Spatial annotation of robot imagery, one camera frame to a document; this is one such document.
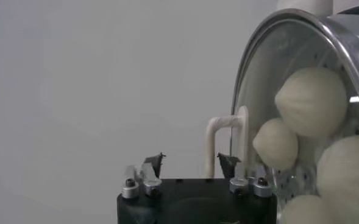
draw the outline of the dough ball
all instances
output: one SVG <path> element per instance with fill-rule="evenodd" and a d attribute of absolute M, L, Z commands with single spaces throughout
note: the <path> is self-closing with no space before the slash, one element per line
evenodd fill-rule
<path fill-rule="evenodd" d="M 346 115 L 346 89 L 337 73 L 304 68 L 288 78 L 275 104 L 285 123 L 299 135 L 330 136 Z"/>
<path fill-rule="evenodd" d="M 281 224 L 335 223 L 324 201 L 314 195 L 301 195 L 288 202 L 280 219 Z"/>
<path fill-rule="evenodd" d="M 359 223 L 359 136 L 341 139 L 327 148 L 317 172 L 318 192 L 338 223 Z"/>
<path fill-rule="evenodd" d="M 281 118 L 263 124 L 252 145 L 262 161 L 274 169 L 289 169 L 297 158 L 297 136 Z"/>

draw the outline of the white dough ball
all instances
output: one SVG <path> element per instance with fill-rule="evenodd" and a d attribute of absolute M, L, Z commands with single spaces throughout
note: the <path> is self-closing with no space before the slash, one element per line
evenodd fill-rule
<path fill-rule="evenodd" d="M 281 118 L 264 123 L 252 145 L 262 161 L 275 169 L 289 169 L 297 158 L 297 136 Z"/>
<path fill-rule="evenodd" d="M 324 201 L 314 195 L 301 195 L 284 207 L 281 224 L 333 224 L 333 216 Z"/>
<path fill-rule="evenodd" d="M 275 104 L 285 123 L 299 135 L 330 136 L 346 115 L 346 89 L 337 73 L 304 68 L 288 78 Z"/>
<path fill-rule="evenodd" d="M 359 223 L 359 136 L 341 139 L 326 149 L 317 173 L 318 192 L 338 223 Z"/>

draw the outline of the metal bolt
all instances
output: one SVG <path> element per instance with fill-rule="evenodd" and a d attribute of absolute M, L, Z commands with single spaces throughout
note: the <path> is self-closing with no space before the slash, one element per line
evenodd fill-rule
<path fill-rule="evenodd" d="M 126 187 L 134 187 L 134 186 L 136 186 L 136 181 L 134 179 L 131 179 L 131 178 L 126 179 L 125 186 Z"/>
<path fill-rule="evenodd" d="M 261 177 L 261 178 L 258 179 L 258 184 L 261 185 L 261 186 L 267 186 L 267 185 L 269 185 L 269 183 L 267 182 L 267 180 L 264 179 L 263 177 Z"/>

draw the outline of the metal rim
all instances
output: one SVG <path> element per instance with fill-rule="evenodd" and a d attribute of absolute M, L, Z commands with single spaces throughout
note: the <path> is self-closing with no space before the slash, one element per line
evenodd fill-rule
<path fill-rule="evenodd" d="M 275 12 L 267 17 L 251 36 L 240 61 L 235 82 L 231 114 L 235 114 L 241 82 L 244 79 L 253 54 L 256 52 L 261 41 L 267 37 L 268 32 L 281 23 L 299 23 L 319 34 L 339 57 L 359 95 L 359 55 L 351 54 L 352 49 L 359 50 L 359 39 L 331 19 L 326 18 L 320 20 L 314 15 L 302 10 L 286 9 Z"/>

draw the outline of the metal clamp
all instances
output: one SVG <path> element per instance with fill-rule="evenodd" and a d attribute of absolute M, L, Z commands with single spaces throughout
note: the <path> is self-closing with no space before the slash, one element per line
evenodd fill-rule
<path fill-rule="evenodd" d="M 160 193 L 162 180 L 155 176 L 151 163 L 144 163 L 141 166 L 141 177 L 143 179 L 144 193 L 150 197 L 156 197 Z"/>
<path fill-rule="evenodd" d="M 244 189 L 248 186 L 248 181 L 244 176 L 244 164 L 237 163 L 235 167 L 235 177 L 229 181 L 229 191 L 235 193 L 238 189 Z"/>
<path fill-rule="evenodd" d="M 122 197 L 125 199 L 137 198 L 140 192 L 140 186 L 136 181 L 136 168 L 127 166 L 125 170 L 125 183 L 123 184 Z"/>

